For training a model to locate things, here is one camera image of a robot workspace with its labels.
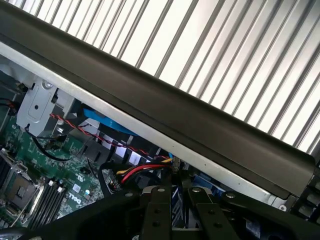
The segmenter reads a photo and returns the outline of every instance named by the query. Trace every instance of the yellow wire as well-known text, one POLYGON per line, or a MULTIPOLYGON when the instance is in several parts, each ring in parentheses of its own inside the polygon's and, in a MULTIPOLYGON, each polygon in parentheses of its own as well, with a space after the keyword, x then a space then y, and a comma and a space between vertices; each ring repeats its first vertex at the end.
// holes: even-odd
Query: yellow wire
MULTIPOLYGON (((161 163, 169 163, 172 161, 172 158, 168 158, 166 160, 163 160, 161 163)), ((117 171, 116 174, 119 175, 119 174, 124 174, 126 173, 127 171, 129 171, 130 169, 132 169, 132 167, 130 167, 129 169, 127 170, 121 170, 121 171, 117 171)))

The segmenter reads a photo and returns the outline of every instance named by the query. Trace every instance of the red wire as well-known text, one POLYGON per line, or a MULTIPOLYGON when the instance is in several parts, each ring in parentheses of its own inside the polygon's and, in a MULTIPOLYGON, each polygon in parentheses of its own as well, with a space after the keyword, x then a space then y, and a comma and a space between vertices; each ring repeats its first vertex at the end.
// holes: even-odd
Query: red wire
POLYGON ((149 165, 141 165, 141 166, 137 166, 134 169, 132 169, 131 171, 129 171, 121 180, 121 183, 124 184, 125 181, 132 176, 133 174, 135 174, 136 172, 138 172, 139 170, 142 169, 147 169, 147 168, 167 168, 170 167, 170 165, 161 165, 161 164, 149 164, 149 165))
MULTIPOLYGON (((85 134, 85 135, 87 135, 87 136, 95 137, 95 138, 98 138, 98 139, 99 139, 100 141, 102 141, 102 142, 106 142, 106 143, 108 143, 108 144, 111 144, 113 147, 128 148, 128 149, 130 149, 130 150, 133 151, 133 152, 141 152, 141 153, 143 153, 144 155, 149 156, 149 153, 148 153, 147 151, 143 150, 143 149, 137 149, 137 148, 135 148, 135 147, 133 147, 133 146, 124 145, 124 144, 120 144, 120 143, 116 144, 116 143, 114 143, 114 142, 112 142, 112 141, 109 141, 109 140, 107 140, 107 139, 104 139, 103 137, 101 137, 101 136, 99 136, 99 135, 97 135, 97 134, 92 134, 91 132, 88 132, 88 131, 83 130, 81 126, 76 126, 76 125, 74 125, 73 123, 71 123, 69 120, 66 120, 66 119, 64 119, 63 117, 59 116, 59 115, 50 113, 50 116, 51 116, 52 118, 54 118, 54 119, 58 119, 58 120, 60 120, 60 121, 65 122, 66 124, 68 124, 69 126, 71 126, 71 127, 74 128, 74 129, 78 129, 79 131, 83 132, 83 134, 85 134)), ((157 158, 163 158, 163 159, 168 159, 168 158, 169 158, 168 156, 162 156, 162 155, 157 155, 157 156, 155 156, 155 157, 157 157, 157 158)))

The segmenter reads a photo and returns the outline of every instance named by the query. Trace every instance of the white label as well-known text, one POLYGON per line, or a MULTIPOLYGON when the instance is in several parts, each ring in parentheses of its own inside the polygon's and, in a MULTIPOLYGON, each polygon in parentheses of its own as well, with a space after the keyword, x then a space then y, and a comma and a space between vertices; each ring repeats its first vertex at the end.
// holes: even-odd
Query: white label
POLYGON ((77 185, 77 184, 74 184, 74 185, 73 185, 73 188, 72 188, 73 191, 79 193, 79 192, 80 192, 80 189, 81 189, 81 187, 80 187, 79 185, 77 185))
POLYGON ((69 198, 75 201, 77 204, 81 204, 81 199, 77 198, 75 195, 73 195, 71 192, 69 192, 69 198))
POLYGON ((84 178, 80 175, 77 176, 78 180, 82 183, 84 181, 84 178))

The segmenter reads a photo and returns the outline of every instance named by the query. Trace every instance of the motherboard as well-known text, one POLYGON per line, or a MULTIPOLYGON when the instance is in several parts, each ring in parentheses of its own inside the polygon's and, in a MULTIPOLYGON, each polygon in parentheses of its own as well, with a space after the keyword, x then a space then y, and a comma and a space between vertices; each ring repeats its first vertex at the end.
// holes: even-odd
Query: motherboard
POLYGON ((92 172, 95 163, 88 166, 82 154, 83 142, 71 135, 60 141, 38 141, 51 155, 68 161, 43 155, 30 135, 16 125, 16 117, 10 117, 0 136, 1 155, 25 166, 31 180, 10 171, 2 159, 0 228, 14 225, 35 229, 103 198, 92 172))

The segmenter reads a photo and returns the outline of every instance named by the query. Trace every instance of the green circuit board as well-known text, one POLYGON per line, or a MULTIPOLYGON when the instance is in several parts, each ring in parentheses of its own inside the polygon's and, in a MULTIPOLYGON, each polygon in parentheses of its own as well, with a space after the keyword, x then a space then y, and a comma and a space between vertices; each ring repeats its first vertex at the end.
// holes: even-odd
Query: green circuit board
MULTIPOLYGON (((49 140, 39 139, 38 141, 45 146, 49 140)), ((26 132, 21 131, 13 116, 0 136, 0 142, 5 143, 6 149, 16 153, 15 160, 22 161, 33 175, 55 179, 63 185, 66 194, 62 200, 58 218, 103 198, 99 181, 95 176, 92 173, 83 174, 80 171, 82 167, 88 168, 88 162, 85 157, 76 157, 83 143, 74 137, 68 135, 57 149, 48 150, 55 157, 70 160, 66 162, 52 160, 38 150, 26 132)))

